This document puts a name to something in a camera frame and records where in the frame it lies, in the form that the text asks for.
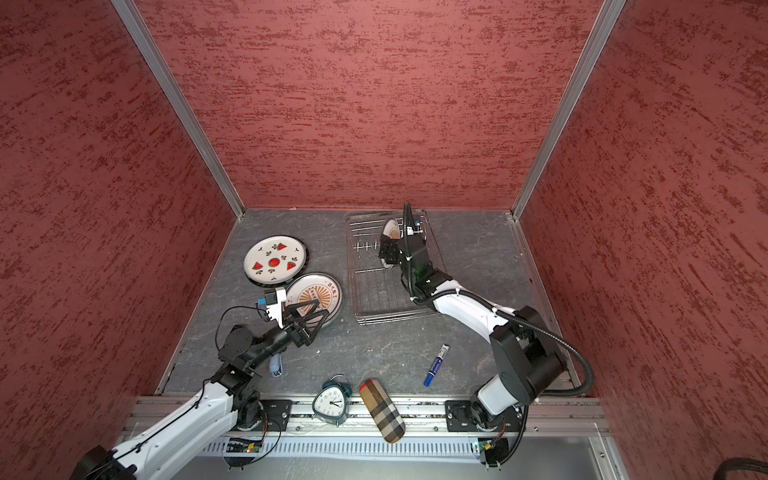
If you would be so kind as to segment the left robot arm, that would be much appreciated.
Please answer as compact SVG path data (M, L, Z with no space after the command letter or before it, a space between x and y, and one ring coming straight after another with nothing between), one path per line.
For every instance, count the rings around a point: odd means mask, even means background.
M73 479L170 479L210 442L262 422L256 369L294 344L317 338L330 312L310 300L283 308L284 320L262 335L232 327L218 357L221 367L185 404L111 450L96 446L76 464Z

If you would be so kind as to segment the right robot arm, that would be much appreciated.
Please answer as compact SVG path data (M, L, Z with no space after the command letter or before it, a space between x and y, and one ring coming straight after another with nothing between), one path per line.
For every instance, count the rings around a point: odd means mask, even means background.
M586 357L547 329L536 309L493 303L434 266L409 203L400 221L382 229L379 258L388 268L400 268L414 304L449 316L488 341L497 373L471 397L469 416L477 427L489 430L507 412L521 412L541 396L575 397L592 390L595 374Z

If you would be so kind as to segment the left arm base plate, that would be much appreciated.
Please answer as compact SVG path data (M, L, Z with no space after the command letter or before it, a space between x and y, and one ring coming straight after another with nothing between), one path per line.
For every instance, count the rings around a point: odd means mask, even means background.
M282 399L260 399L238 411L235 429L244 432L285 431L293 402Z

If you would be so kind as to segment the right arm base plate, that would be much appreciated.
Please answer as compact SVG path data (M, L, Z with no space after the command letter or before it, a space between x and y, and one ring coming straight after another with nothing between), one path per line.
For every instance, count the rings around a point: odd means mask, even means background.
M513 407L492 414L476 400L447 400L444 403L449 432L519 432L522 412Z

